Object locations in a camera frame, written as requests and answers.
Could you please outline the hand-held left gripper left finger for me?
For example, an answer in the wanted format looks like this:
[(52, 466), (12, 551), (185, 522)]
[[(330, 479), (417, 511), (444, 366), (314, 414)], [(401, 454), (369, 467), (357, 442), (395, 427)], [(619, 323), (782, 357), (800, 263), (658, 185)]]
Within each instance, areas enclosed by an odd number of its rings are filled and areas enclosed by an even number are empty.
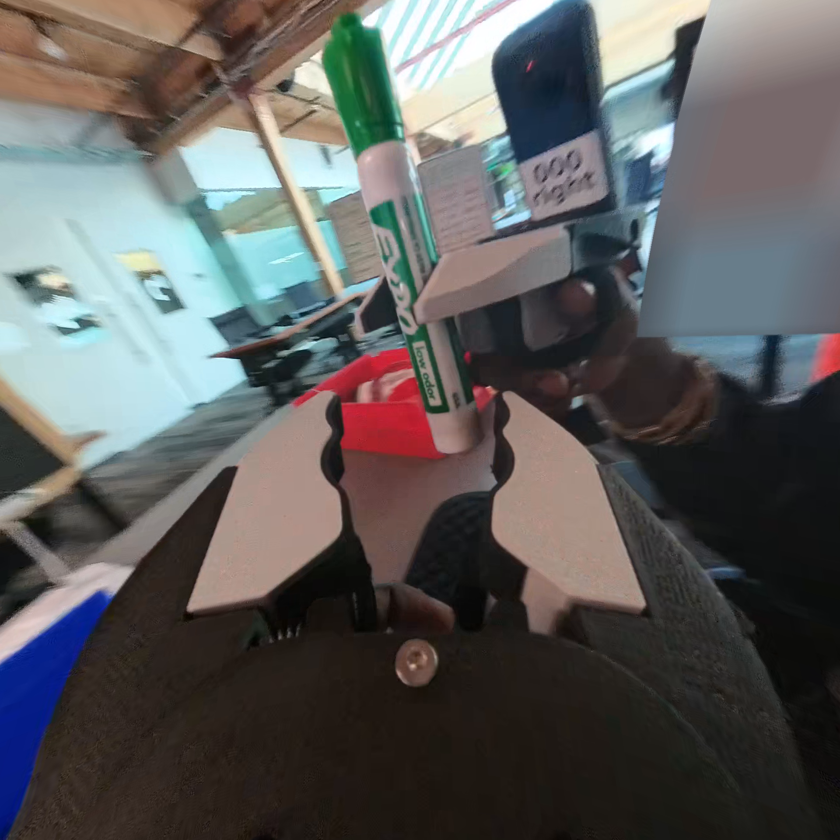
[(354, 563), (341, 408), (333, 392), (316, 392), (239, 460), (188, 615), (268, 606), (321, 564)]

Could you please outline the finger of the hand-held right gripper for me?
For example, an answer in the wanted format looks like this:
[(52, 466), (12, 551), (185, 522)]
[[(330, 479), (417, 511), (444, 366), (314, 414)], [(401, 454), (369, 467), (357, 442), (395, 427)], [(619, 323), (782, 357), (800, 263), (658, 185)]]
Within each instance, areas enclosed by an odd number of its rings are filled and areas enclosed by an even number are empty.
[(400, 330), (396, 304), (384, 276), (365, 292), (354, 314), (354, 327), (360, 337), (383, 329)]
[(414, 305), (429, 324), (535, 291), (572, 272), (571, 235), (554, 225), (444, 255)]

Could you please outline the green whiteboard marker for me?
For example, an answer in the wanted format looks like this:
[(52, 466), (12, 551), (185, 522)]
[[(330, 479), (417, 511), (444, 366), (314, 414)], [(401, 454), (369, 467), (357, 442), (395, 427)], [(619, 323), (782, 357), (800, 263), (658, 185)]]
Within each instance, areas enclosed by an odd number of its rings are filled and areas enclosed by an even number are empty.
[(380, 30), (358, 14), (339, 16), (322, 66), (357, 164), (430, 434), (439, 453), (464, 453), (481, 440), (474, 386), (454, 321), (422, 324), (415, 313), (438, 252)]

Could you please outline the red plastic bin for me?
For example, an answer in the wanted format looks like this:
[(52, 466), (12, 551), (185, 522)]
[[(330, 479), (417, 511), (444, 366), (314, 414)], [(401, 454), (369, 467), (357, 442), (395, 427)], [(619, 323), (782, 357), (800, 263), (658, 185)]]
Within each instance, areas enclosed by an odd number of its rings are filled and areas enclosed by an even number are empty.
[(394, 404), (358, 404), (355, 391), (389, 371), (412, 369), (408, 350), (367, 353), (331, 374), (294, 400), (300, 406), (319, 392), (333, 392), (342, 404), (342, 447), (347, 450), (401, 457), (441, 459), (420, 401)]

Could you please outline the blue plastic bin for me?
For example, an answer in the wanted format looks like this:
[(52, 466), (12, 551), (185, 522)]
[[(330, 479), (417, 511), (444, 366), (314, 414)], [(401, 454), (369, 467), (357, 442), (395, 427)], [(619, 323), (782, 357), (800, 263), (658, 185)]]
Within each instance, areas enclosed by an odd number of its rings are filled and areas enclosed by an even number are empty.
[(1, 664), (1, 838), (14, 823), (40, 743), (67, 678), (113, 594), (95, 591), (48, 624), (35, 625)]

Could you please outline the person's right hand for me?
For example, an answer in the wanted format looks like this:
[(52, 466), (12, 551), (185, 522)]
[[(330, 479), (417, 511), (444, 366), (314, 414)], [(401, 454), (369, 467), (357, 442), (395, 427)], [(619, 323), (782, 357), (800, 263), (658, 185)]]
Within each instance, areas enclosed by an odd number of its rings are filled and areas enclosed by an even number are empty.
[(570, 325), (572, 340), (599, 333), (582, 360), (546, 369), (494, 354), (474, 355), (477, 381), (497, 392), (512, 392), (555, 422), (575, 398), (592, 403), (597, 418), (627, 442), (678, 444), (711, 423), (718, 403), (717, 377), (698, 358), (672, 350), (666, 339), (637, 336), (639, 307), (624, 262), (608, 268), (601, 288), (615, 292), (616, 309), (597, 320), (600, 291), (590, 280), (570, 279), (552, 291), (552, 304)]

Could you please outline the person's left hand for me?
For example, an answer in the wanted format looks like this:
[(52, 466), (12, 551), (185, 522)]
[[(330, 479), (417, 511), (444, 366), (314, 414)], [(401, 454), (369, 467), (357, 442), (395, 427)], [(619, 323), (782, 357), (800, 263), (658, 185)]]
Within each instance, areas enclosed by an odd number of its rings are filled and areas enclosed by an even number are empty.
[(385, 627), (395, 632), (449, 634), (456, 616), (451, 606), (407, 584), (384, 588)]

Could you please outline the whiteboard on black stand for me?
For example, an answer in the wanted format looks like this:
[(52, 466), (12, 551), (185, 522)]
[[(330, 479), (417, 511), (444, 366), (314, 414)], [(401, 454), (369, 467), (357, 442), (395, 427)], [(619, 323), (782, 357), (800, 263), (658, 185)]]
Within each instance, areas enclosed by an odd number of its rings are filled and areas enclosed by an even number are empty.
[(440, 256), (494, 238), (480, 146), (438, 154), (420, 163), (417, 172)]
[(361, 192), (339, 197), (325, 210), (339, 241), (350, 283), (377, 281), (381, 276), (382, 261)]

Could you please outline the clear tubing coil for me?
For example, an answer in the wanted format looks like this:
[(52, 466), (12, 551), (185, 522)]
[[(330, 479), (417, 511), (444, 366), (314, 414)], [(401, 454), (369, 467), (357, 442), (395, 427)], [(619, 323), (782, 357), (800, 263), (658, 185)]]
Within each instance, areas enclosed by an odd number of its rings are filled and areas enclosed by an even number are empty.
[(413, 370), (402, 369), (360, 383), (354, 400), (358, 404), (418, 403), (420, 396)]

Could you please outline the brown-edged office desk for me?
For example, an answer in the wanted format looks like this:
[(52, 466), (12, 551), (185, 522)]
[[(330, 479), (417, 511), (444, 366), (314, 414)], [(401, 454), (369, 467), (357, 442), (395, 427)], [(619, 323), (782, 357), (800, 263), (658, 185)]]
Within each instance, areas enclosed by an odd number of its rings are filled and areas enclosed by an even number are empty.
[(356, 291), (349, 296), (336, 300), (327, 307), (314, 312), (312, 315), (304, 318), (303, 320), (282, 328), (276, 334), (270, 335), (267, 338), (255, 340), (253, 342), (240, 344), (229, 350), (213, 353), (207, 358), (210, 360), (240, 361), (244, 359), (244, 357), (256, 354), (257, 352), (272, 350), (276, 347), (290, 346), (290, 342), (298, 335), (306, 333), (313, 327), (323, 324), (335, 313), (341, 312), (347, 308), (358, 307), (365, 297), (365, 291)]

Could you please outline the black office chair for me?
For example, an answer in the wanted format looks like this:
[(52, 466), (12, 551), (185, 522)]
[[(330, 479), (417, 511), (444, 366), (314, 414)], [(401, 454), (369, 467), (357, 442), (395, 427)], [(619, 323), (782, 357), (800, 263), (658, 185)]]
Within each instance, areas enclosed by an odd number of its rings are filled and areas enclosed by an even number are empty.
[(259, 386), (266, 390), (272, 408), (282, 408), (306, 392), (300, 374), (313, 356), (309, 348), (289, 350), (261, 366)]

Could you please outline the black mesh pad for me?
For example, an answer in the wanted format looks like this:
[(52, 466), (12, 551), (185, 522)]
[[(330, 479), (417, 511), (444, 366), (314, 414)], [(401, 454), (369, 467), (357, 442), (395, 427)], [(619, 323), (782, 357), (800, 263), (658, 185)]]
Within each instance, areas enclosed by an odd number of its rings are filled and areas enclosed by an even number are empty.
[(486, 490), (444, 501), (423, 530), (405, 582), (458, 610), (479, 591), (489, 519)]

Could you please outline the orange traffic cone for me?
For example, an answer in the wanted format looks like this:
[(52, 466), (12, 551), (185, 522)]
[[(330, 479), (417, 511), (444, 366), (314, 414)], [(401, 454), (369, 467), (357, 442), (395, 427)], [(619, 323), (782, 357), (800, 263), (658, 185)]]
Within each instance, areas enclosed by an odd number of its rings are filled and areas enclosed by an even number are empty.
[(839, 341), (838, 333), (823, 335), (815, 350), (811, 383), (815, 384), (839, 372)]

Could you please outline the wooden support post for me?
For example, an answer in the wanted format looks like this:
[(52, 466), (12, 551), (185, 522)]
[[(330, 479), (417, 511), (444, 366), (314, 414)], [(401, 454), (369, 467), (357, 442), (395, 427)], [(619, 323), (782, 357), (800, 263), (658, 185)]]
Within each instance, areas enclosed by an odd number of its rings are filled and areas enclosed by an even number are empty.
[(344, 291), (342, 277), (329, 252), (308, 197), (292, 172), (270, 101), (263, 91), (249, 86), (244, 103), (246, 115), (286, 196), (300, 234), (318, 268), (322, 284), (337, 298)]

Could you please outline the wall logo window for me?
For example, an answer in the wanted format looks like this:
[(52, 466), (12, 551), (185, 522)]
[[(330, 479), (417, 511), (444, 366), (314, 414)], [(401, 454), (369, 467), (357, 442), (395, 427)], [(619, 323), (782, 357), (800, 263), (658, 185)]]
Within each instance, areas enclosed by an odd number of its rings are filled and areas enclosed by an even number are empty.
[(157, 255), (148, 249), (124, 251), (115, 255), (140, 284), (145, 295), (161, 314), (171, 314), (186, 308), (172, 279), (164, 271)]
[(43, 266), (7, 274), (35, 309), (37, 319), (64, 343), (82, 343), (104, 328), (93, 306), (82, 300), (60, 268)]

